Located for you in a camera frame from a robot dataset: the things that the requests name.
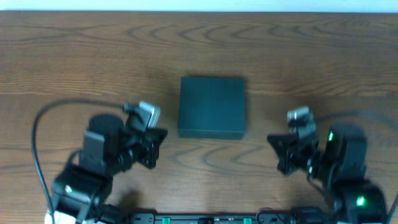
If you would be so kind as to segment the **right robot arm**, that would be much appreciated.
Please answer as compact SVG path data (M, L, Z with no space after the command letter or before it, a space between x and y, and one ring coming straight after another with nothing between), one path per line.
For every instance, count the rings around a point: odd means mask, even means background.
M287 223L386 223L382 190L365 178L368 142L362 128L350 123L331 125L324 151L318 134L270 134L267 141L277 154L277 168L284 175L303 170L307 180L322 183L317 190L329 212L315 207L296 207Z

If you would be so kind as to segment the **dark green gift box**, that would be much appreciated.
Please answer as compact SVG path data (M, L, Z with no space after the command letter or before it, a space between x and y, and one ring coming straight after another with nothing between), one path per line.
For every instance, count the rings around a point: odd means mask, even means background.
M245 102L242 78L182 77L178 135L240 140L246 132Z

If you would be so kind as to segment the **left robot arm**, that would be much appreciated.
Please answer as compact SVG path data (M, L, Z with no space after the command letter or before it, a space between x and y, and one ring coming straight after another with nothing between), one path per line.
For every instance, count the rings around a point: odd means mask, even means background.
M168 132L162 128L139 129L139 118L127 121L113 114L90 119L83 136L83 148L70 154L51 190L49 223L132 223L133 216L107 204L114 176L127 172L135 163L153 169L160 145Z

